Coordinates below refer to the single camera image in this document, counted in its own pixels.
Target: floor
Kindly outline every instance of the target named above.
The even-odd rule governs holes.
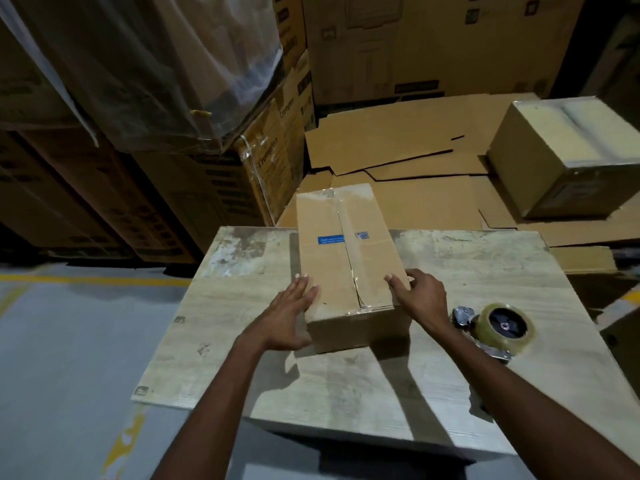
[[[131,402],[188,280],[164,268],[0,268],[0,478],[146,480],[188,412]],[[229,480],[531,479],[518,458],[274,435],[243,421]]]

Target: yellow tape marking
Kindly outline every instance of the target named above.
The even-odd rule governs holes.
[[[640,290],[629,291],[629,293],[624,295],[622,299],[634,304],[635,306],[640,306]]]
[[[0,298],[0,318],[2,318],[2,315],[11,308],[12,304],[14,304],[18,298],[26,293],[30,286],[30,284],[14,286],[4,293],[3,297]]]
[[[133,450],[138,434],[145,423],[148,406],[136,404],[124,429],[118,435],[100,471],[101,480],[118,480],[124,471],[124,464]]]
[[[105,278],[101,276],[34,276],[32,274],[0,274],[0,282],[66,283],[103,286],[183,286],[191,280],[161,278]]]

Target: packing tape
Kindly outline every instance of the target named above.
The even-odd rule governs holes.
[[[516,355],[533,339],[535,329],[515,306],[492,303],[478,316],[472,335],[485,345]]]

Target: right hand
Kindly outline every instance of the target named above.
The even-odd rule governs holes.
[[[406,269],[405,272],[413,278],[411,290],[407,290],[395,274],[386,275],[385,281],[409,316],[432,336],[453,328],[449,320],[447,292],[442,282],[419,269]]]

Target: wooden table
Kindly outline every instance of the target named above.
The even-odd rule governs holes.
[[[523,310],[537,336],[508,367],[640,461],[640,404],[537,232],[392,236],[405,266],[444,282],[450,308],[500,301]],[[293,229],[221,228],[133,400],[193,408],[236,336],[300,271],[297,238]],[[439,445],[477,459],[513,454],[455,364],[415,323],[406,346],[268,352],[244,415],[275,431]]]

